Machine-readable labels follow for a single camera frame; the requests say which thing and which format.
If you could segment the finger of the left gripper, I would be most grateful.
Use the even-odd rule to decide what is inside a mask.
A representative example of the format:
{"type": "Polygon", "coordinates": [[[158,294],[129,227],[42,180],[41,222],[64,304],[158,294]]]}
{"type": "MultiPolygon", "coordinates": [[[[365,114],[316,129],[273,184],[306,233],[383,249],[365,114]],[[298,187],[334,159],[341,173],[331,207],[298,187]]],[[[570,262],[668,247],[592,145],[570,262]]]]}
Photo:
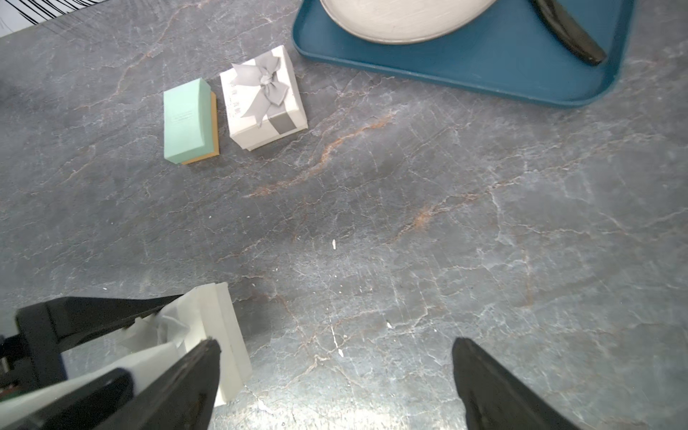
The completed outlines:
{"type": "Polygon", "coordinates": [[[2,429],[94,429],[134,398],[134,378],[116,368],[2,429]]]}
{"type": "Polygon", "coordinates": [[[127,328],[177,298],[61,297],[18,310],[18,333],[1,338],[1,396],[18,397],[66,381],[63,352],[127,328]]]}

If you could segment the teal tray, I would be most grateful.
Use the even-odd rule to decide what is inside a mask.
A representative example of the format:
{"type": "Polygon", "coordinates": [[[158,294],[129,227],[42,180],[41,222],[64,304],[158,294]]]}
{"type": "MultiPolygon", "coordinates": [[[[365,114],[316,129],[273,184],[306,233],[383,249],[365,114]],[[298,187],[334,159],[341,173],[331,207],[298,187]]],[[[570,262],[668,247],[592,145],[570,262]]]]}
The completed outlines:
{"type": "Polygon", "coordinates": [[[479,91],[555,108],[602,98],[620,75],[633,1],[565,1],[564,8],[607,53],[588,66],[539,20],[528,1],[499,1],[467,26],[427,42],[381,45],[342,30],[317,1],[302,3],[292,30],[310,60],[479,91]]]}

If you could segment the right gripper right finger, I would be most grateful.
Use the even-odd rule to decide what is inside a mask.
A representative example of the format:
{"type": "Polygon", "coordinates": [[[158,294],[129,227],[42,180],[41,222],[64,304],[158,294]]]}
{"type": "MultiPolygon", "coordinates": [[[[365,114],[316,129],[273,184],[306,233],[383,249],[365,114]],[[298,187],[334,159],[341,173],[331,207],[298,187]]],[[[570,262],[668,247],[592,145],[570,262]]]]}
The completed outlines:
{"type": "Polygon", "coordinates": [[[451,350],[467,428],[578,429],[474,340],[458,338],[451,350]]]}

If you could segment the grey round pan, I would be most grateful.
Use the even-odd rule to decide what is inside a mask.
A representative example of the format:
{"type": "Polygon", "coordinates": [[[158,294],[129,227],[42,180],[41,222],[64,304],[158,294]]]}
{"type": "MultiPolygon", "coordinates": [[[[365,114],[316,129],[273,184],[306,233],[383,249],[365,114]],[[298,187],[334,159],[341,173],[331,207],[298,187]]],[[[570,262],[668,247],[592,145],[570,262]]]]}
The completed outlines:
{"type": "MultiPolygon", "coordinates": [[[[607,53],[557,1],[530,3],[539,20],[575,57],[598,66],[607,53]]],[[[385,45],[409,45],[437,39],[487,12],[492,0],[331,0],[324,11],[349,34],[385,45]]]]}

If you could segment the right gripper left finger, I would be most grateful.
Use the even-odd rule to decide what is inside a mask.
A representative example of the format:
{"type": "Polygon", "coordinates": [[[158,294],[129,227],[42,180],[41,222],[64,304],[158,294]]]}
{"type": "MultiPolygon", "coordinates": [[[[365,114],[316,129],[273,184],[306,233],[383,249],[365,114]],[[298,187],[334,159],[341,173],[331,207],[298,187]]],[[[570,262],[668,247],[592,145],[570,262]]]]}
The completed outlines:
{"type": "Polygon", "coordinates": [[[220,344],[201,341],[99,429],[200,429],[211,421],[220,381],[220,344]]]}

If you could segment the mint green jewelry box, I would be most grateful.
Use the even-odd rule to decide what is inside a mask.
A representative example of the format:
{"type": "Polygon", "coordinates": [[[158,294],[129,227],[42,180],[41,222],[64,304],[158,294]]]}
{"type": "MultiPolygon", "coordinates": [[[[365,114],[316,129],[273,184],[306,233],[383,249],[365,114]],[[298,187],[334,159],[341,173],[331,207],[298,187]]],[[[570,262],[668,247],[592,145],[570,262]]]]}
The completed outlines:
{"type": "Polygon", "coordinates": [[[192,164],[220,155],[217,96],[204,79],[163,92],[164,159],[192,164]]]}

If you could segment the white gift box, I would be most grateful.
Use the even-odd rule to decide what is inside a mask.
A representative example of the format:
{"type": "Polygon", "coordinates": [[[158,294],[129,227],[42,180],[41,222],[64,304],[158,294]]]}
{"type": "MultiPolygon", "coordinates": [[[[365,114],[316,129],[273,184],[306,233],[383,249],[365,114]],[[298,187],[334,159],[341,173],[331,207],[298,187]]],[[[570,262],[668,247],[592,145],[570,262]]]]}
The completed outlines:
{"type": "Polygon", "coordinates": [[[84,376],[67,375],[66,381],[34,392],[12,398],[1,396],[1,426],[116,368],[131,373],[136,397],[203,340],[216,340],[221,350],[220,381],[213,410],[233,401],[253,372],[226,283],[193,288],[158,313],[138,318],[133,325],[113,333],[120,334],[125,356],[84,376]]]}

